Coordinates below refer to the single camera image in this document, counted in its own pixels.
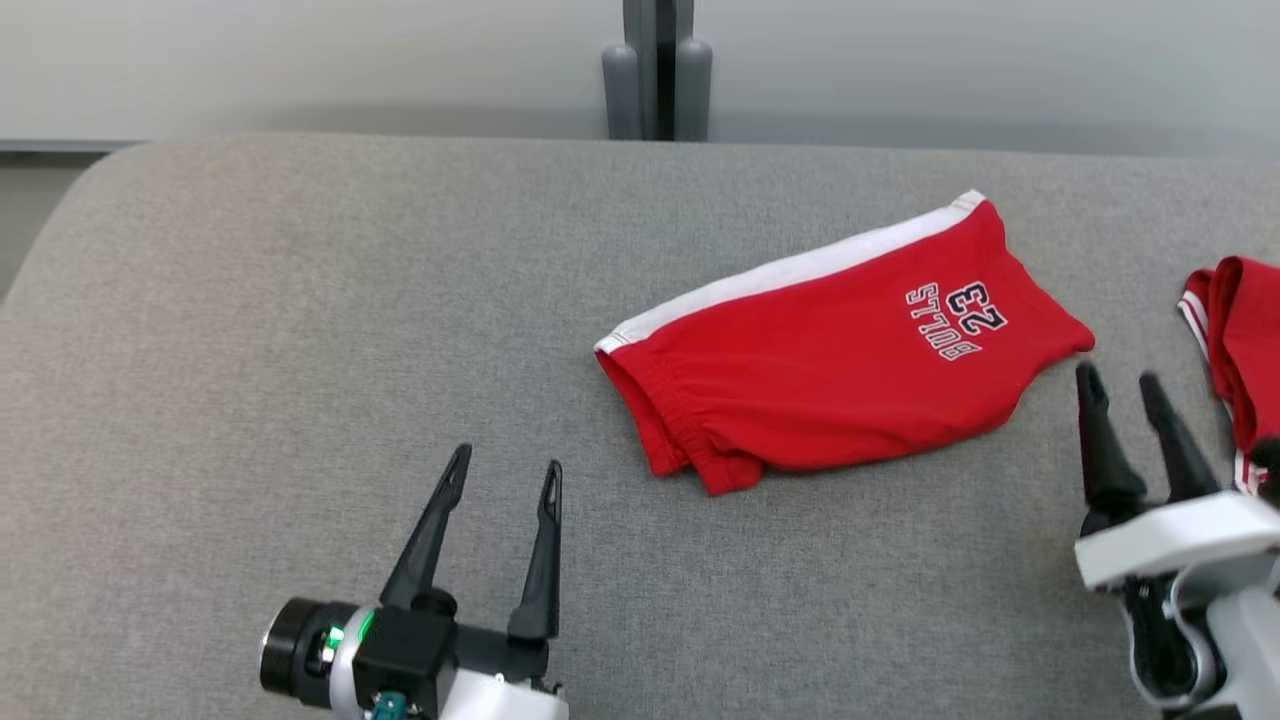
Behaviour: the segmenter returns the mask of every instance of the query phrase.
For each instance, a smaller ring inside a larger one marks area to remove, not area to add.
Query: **bulls logo text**
[[[916,329],[947,361],[982,350],[980,345],[968,338],[1009,324],[991,301],[987,286],[980,282],[972,282],[946,299],[938,296],[938,283],[920,286],[906,293],[906,306]]]

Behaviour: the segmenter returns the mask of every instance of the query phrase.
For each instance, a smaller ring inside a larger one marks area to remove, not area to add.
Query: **white stripe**
[[[1183,311],[1183,316],[1187,318],[1187,324],[1192,328],[1192,334],[1196,336],[1196,342],[1201,346],[1201,352],[1203,352],[1204,359],[1208,360],[1208,343],[1204,342],[1204,334],[1199,331],[1199,323],[1197,323],[1196,318],[1192,315],[1194,310],[1190,304],[1185,301],[1185,299],[1178,304],[1178,309]]]
[[[1196,311],[1196,318],[1201,322],[1201,327],[1204,328],[1204,332],[1208,332],[1208,313],[1204,311],[1204,304],[1199,301],[1199,297],[1196,297],[1196,293],[1188,290],[1183,293],[1183,301],[1192,306],[1192,310]]]
[[[1244,454],[1235,451],[1235,487],[1244,495],[1258,495],[1258,487],[1249,487],[1249,466],[1244,462]]]
[[[692,292],[636,315],[595,343],[595,350],[613,352],[630,342],[640,342],[667,323],[692,315],[721,302],[769,292],[847,270],[900,247],[945,232],[968,218],[986,197],[977,190],[956,197],[951,205],[873,231],[846,237],[840,242],[783,258],[759,268],[716,281]]]

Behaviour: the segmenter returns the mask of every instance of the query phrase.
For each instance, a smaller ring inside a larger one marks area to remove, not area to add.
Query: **gray couch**
[[[1073,562],[1073,363],[984,437],[712,500],[649,475],[593,359],[659,301],[970,187],[1096,332],[1155,493],[1146,368],[1225,480],[1174,302],[1222,255],[1280,261],[1276,165],[288,135],[109,158],[0,309],[0,716],[323,717],[259,689],[259,638],[289,596],[372,600],[461,441],[438,580],[468,623],[504,624],[564,465],[576,717],[1147,716]]]

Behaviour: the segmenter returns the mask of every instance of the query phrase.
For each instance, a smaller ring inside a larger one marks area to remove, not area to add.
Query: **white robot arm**
[[[1124,459],[1097,370],[1076,370],[1080,577],[1120,598],[1134,684],[1166,717],[1280,719],[1280,511],[1222,491],[1156,377],[1140,386],[1169,471],[1160,506]]]
[[[561,687],[543,682],[559,632],[559,462],[547,469],[525,589],[503,633],[456,621],[457,601],[431,582],[470,461],[471,446],[453,452],[380,606],[285,603],[262,637],[264,689],[342,720],[568,719]]]

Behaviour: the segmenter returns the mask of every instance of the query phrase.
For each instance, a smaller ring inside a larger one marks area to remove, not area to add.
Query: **basketball shorts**
[[[765,465],[832,468],[991,430],[1042,369],[1092,347],[970,191],[676,297],[595,352],[653,473],[691,464],[716,496]]]
[[[1217,269],[1187,279],[1178,307],[1231,418],[1235,484],[1257,493],[1267,473],[1251,461],[1251,451],[1280,438],[1280,268],[1225,258]]]

